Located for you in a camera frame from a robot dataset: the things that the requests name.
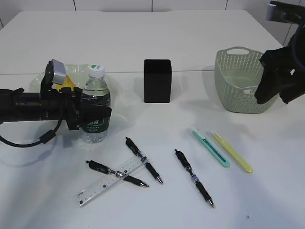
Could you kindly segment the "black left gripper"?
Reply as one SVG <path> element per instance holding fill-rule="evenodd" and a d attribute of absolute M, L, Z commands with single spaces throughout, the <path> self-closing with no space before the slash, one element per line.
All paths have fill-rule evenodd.
<path fill-rule="evenodd" d="M 46 109 L 49 119 L 65 120 L 69 130 L 78 130 L 82 119 L 104 119 L 112 114 L 112 109 L 105 105 L 85 104 L 80 107 L 82 89 L 74 87 L 53 89 L 53 66 L 47 63 L 40 85 L 41 108 Z"/>

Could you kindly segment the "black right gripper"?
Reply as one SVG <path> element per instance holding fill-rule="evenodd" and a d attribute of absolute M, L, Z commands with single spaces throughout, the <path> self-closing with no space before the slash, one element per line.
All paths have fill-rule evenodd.
<path fill-rule="evenodd" d="M 285 104 L 305 94 L 305 81 L 300 80 L 283 90 L 283 73 L 295 70 L 298 76 L 305 77 L 305 48 L 296 48 L 293 55 L 292 46 L 276 50 L 267 50 L 260 58 L 263 75 L 254 94 L 258 104 L 265 104 L 276 94 Z"/>

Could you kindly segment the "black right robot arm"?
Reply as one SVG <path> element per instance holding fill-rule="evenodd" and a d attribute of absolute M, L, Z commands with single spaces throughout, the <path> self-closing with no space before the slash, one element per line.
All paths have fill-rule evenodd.
<path fill-rule="evenodd" d="M 279 94 L 287 104 L 305 94 L 305 24 L 302 22 L 287 46 L 267 50 L 260 58 L 263 75 L 254 94 L 265 104 Z"/>

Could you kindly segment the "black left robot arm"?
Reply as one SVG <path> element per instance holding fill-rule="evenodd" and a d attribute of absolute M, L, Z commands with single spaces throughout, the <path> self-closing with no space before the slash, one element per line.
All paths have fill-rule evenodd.
<path fill-rule="evenodd" d="M 0 120 L 2 122 L 64 120 L 69 130 L 78 130 L 88 123 L 111 116 L 111 108 L 97 100 L 85 100 L 82 89 L 63 87 L 66 70 L 62 62 L 48 62 L 38 93 L 26 93 L 23 88 L 0 91 Z"/>

